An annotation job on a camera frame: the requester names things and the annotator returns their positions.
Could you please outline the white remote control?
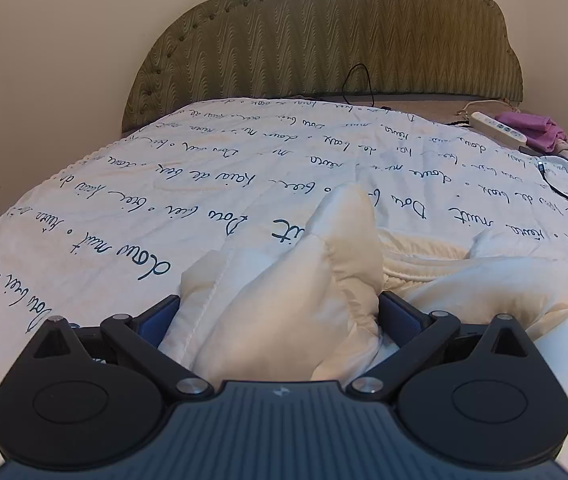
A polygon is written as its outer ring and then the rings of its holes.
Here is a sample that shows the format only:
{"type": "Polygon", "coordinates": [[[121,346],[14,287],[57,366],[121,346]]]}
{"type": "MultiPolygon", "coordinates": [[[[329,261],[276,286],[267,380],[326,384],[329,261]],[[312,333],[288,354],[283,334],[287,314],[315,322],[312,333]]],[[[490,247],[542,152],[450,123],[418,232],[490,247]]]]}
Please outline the white remote control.
{"type": "Polygon", "coordinates": [[[523,133],[505,125],[503,122],[498,122],[497,119],[489,117],[482,112],[470,114],[468,121],[473,129],[507,148],[519,150],[527,145],[527,138],[523,133]]]}

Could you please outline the cream puffer jacket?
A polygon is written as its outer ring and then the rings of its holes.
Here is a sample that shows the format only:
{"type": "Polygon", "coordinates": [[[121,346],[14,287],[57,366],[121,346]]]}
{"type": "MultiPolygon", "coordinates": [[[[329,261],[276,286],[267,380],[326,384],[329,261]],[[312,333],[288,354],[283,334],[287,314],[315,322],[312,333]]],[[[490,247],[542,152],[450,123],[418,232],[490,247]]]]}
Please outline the cream puffer jacket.
{"type": "MultiPolygon", "coordinates": [[[[289,242],[275,234],[243,232],[185,269],[162,352],[214,385],[349,382],[395,352],[376,322],[380,294],[395,292],[465,323],[513,315],[568,395],[564,252],[496,229],[469,248],[382,229],[354,184],[325,197],[289,242]]],[[[560,462],[568,469],[568,437],[560,462]]]]}

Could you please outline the green upholstered headboard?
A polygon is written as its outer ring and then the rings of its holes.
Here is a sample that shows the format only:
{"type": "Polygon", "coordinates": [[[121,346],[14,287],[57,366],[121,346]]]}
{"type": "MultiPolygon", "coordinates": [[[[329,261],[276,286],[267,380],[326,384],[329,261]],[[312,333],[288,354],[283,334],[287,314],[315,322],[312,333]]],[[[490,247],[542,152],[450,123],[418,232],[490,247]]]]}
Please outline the green upholstered headboard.
{"type": "Polygon", "coordinates": [[[150,48],[121,129],[210,99],[421,93],[523,99],[497,3],[207,0],[150,48]]]}

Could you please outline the white script-print bed quilt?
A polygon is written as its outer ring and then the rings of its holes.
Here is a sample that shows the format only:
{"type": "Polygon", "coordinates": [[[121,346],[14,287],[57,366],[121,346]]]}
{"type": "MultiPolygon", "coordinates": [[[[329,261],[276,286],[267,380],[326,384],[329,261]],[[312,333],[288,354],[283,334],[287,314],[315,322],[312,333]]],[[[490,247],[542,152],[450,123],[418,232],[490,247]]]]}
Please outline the white script-print bed quilt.
{"type": "Polygon", "coordinates": [[[350,182],[379,228],[462,248],[496,229],[568,255],[564,159],[393,110],[200,102],[75,162],[0,216],[0,381],[49,316],[90,325],[140,313],[243,232],[275,229],[276,244],[289,242],[350,182]]]}

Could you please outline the purple garment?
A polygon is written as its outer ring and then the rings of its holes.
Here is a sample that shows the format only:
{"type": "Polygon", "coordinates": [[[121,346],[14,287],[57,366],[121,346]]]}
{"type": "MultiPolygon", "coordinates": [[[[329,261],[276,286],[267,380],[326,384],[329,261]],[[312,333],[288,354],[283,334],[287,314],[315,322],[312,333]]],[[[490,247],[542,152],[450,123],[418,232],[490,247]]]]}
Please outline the purple garment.
{"type": "Polygon", "coordinates": [[[504,112],[497,115],[496,119],[523,133],[527,145],[541,153],[553,153],[558,142],[567,141],[564,130],[550,116],[504,112]]]}

